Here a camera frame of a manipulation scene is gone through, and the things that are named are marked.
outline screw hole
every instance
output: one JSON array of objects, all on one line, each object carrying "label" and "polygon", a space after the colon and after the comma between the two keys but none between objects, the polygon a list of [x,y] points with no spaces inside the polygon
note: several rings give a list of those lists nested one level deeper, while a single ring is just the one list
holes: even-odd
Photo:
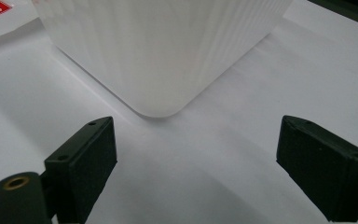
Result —
[{"label": "screw hole", "polygon": [[59,156],[57,159],[58,159],[59,161],[66,161],[68,158],[69,158],[69,156],[63,155],[63,156]]},{"label": "screw hole", "polygon": [[4,189],[5,190],[19,189],[25,186],[26,184],[28,184],[29,181],[30,178],[27,176],[14,177],[5,183]]}]

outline white tabletop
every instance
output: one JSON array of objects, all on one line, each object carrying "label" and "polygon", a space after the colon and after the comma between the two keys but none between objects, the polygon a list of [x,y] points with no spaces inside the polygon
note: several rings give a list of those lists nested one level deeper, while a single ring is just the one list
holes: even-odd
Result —
[{"label": "white tabletop", "polygon": [[39,20],[0,36],[0,180],[86,122],[115,119],[118,164],[88,223],[327,223],[276,163],[281,119],[358,146],[358,23],[306,0],[178,114],[136,115]]}]

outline ribbed surface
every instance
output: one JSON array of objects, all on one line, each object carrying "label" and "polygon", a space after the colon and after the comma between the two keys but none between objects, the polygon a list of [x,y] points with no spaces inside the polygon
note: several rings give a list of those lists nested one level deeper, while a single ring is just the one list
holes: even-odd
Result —
[{"label": "ribbed surface", "polygon": [[266,36],[292,0],[44,0],[53,42],[141,114],[176,113]]}]

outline white surface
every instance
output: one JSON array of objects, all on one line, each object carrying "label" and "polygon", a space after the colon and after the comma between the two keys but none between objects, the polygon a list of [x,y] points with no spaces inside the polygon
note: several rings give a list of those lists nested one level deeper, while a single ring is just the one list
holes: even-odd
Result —
[{"label": "white surface", "polygon": [[34,1],[53,43],[139,113],[175,114],[292,0]]},{"label": "white surface", "polygon": [[31,0],[1,0],[11,6],[9,11],[0,14],[0,35],[5,35],[38,16]]},{"label": "white surface", "polygon": [[141,118],[50,42],[0,37],[0,179],[41,173],[113,116],[118,164],[88,223],[327,223],[275,162],[283,115],[358,146],[358,23],[296,0],[278,27],[177,115]]}]

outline white plastic box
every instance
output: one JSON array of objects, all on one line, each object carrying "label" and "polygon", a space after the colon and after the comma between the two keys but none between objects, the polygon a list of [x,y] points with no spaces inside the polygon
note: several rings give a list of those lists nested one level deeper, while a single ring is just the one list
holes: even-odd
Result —
[{"label": "white plastic box", "polygon": [[34,0],[52,41],[135,111],[178,112],[292,0]]}]

